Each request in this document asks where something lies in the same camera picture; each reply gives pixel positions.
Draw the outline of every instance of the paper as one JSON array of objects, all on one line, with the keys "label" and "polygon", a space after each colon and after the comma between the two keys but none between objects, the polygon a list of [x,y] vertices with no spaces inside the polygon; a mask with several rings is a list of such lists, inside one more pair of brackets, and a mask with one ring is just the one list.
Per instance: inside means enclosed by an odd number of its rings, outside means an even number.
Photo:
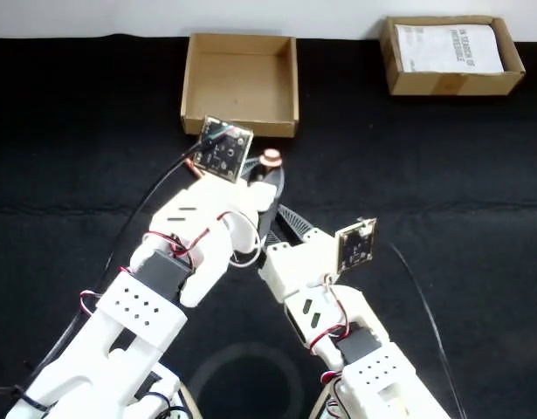
[{"label": "paper", "polygon": [[503,72],[488,24],[396,25],[405,72]]}]

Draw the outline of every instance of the small pink object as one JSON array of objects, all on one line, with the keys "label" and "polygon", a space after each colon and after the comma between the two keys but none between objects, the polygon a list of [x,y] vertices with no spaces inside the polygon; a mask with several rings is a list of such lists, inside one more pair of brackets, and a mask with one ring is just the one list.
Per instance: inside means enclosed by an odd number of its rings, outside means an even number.
[{"label": "small pink object", "polygon": [[267,148],[258,161],[268,168],[278,168],[282,165],[282,156],[277,149]]}]

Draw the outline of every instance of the empty cardboard box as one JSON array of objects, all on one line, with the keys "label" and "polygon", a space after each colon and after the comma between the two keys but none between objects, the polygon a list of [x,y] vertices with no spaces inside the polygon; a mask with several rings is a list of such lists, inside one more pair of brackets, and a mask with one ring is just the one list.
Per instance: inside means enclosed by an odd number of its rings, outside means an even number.
[{"label": "empty cardboard box", "polygon": [[[402,66],[396,24],[447,25],[488,24],[497,41],[504,71],[497,73],[405,72]],[[390,94],[406,96],[507,95],[522,80],[525,69],[514,46],[505,21],[500,17],[388,17],[381,35],[381,51]]]},{"label": "empty cardboard box", "polygon": [[204,116],[261,137],[293,137],[299,123],[295,38],[197,33],[190,37],[181,120],[200,134]]}]

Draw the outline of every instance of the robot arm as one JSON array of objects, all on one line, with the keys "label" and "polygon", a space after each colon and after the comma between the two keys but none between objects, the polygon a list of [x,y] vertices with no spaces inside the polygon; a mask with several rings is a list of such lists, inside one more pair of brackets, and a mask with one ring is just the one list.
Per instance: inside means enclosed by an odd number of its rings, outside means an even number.
[{"label": "robot arm", "polygon": [[302,243],[291,246],[272,233],[258,273],[302,344],[328,367],[321,382],[331,399],[316,417],[447,419],[363,294],[336,284],[346,269],[372,258],[375,219],[331,237],[282,205],[279,214]]},{"label": "robot arm", "polygon": [[[180,382],[159,363],[187,321],[178,304],[197,306],[235,251],[260,252],[259,214],[277,194],[262,180],[228,182],[206,174],[174,196],[154,215],[130,266],[90,319],[6,418],[155,419],[166,408],[162,398],[134,399],[153,372],[150,390],[180,405]],[[126,350],[111,351],[125,329],[134,340]]]}]

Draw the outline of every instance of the black cloth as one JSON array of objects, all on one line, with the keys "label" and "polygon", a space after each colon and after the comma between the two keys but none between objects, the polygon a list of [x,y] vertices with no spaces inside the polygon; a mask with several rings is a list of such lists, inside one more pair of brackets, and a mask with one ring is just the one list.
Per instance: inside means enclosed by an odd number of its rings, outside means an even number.
[{"label": "black cloth", "polygon": [[[192,144],[185,39],[0,40],[0,386],[20,383],[78,310],[148,185]],[[537,418],[537,45],[508,98],[391,98],[376,42],[300,40],[300,126],[282,202],[333,232],[378,216],[375,259],[344,275],[455,414],[420,280],[469,417]],[[182,170],[137,217],[189,184]],[[163,361],[216,418],[307,417],[321,361],[253,269],[231,271]],[[0,399],[0,411],[6,405]]]}]

